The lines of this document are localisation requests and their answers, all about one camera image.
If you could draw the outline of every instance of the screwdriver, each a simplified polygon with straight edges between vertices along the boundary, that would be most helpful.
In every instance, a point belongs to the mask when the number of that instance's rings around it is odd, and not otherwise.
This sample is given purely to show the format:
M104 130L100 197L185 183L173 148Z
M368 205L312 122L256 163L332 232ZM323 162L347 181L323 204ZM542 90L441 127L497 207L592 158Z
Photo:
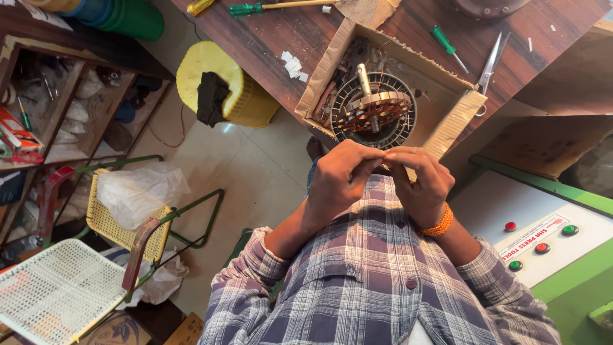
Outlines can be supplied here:
M23 126L26 128L26 131L32 131L32 124L30 123L30 119L28 118L28 113L23 110L23 105L21 104L21 98L17 96L17 101L19 101L19 108L21 108L21 117L23 118Z
M460 61L460 58L455 54L455 47L449 44L449 39L443 33L443 30L440 26L435 25L432 30L430 30L430 34L434 36L434 38L447 50L447 54L453 54L455 59L458 61L464 72L468 73L466 66Z
M188 5L188 13L197 16L202 10L210 6L215 0L196 0Z
M310 5L327 5L334 4L335 2L349 2L357 0L310 0L310 1L291 1L280 2L278 4L266 4L262 5L261 2L256 2L253 5L250 4L232 4L228 6L231 15L262 13L262 10L268 9L280 9L283 7L297 7L297 6L310 6Z

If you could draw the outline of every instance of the green screwdriver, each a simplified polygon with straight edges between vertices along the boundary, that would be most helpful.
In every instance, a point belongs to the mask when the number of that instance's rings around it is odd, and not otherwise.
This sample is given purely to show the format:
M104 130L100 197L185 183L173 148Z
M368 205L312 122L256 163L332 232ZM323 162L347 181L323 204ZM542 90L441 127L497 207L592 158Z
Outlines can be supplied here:
M262 10L282 9L285 7L312 6L312 5L328 5L336 2L349 2L357 0L309 0L309 1L290 1L279 2L278 4L264 4L257 2L250 4L231 4L228 6L231 15L262 13Z
M19 101L19 108L21 108L21 117L23 118L23 126L26 128L26 131L32 131L32 124L30 123L30 119L28 118L28 113L23 110L23 105L21 104L21 98L17 96L17 101Z
M434 36L434 38L447 50L447 54L453 54L455 59L458 61L464 72L468 73L466 66L460 61L460 58L455 54L455 47L449 44L449 39L443 33L443 30L440 26L435 25L432 30L430 30L430 34Z

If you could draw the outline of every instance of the shirt sleeve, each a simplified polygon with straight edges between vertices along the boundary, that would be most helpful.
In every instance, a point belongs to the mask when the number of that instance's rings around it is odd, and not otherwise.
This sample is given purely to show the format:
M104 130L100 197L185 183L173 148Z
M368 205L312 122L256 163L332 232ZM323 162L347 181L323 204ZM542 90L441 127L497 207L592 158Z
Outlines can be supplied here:
M199 345L245 344L270 314L268 293L290 264L264 246L271 231L255 229L245 249L213 278Z
M547 306L532 295L515 274L508 271L498 252L481 236L481 253L457 267L460 277L477 296L500 335L512 344L561 344Z

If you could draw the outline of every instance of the scissors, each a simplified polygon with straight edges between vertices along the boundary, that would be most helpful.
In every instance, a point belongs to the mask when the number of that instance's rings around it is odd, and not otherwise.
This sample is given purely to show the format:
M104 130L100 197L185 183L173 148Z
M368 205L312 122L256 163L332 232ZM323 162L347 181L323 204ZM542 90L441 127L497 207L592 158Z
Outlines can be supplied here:
M496 40L496 44L494 44L494 48L492 48L492 52L490 53L490 57L487 59L487 64L485 64L485 68L483 69L483 73L481 74L481 78L479 78L479 82L477 83L483 89L481 94L485 96L487 92L487 85L490 83L490 77L494 74L494 68L498 64L498 60L500 60L500 55L502 55L502 51L506 45L506 41L509 40L509 36L511 33L508 33L502 43L500 43L500 39L502 38L502 31L498 34L498 39ZM487 111L487 106L485 104L481 107L483 109L482 112L477 113L477 116L483 116Z

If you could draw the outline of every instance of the orange bracelet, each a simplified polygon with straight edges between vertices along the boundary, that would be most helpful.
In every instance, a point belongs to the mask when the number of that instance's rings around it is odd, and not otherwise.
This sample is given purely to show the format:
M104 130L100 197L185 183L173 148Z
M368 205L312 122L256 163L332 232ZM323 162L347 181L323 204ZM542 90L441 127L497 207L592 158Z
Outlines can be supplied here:
M447 229L449 229L449 227L451 226L451 222L453 222L453 220L454 220L454 213L451 212L451 208L449 208L449 205L445 203L445 215L443 215L443 219L441 219L441 222L433 228L420 229L419 232L422 233L423 235L428 235L428 236L442 235L445 233L445 231L447 231Z

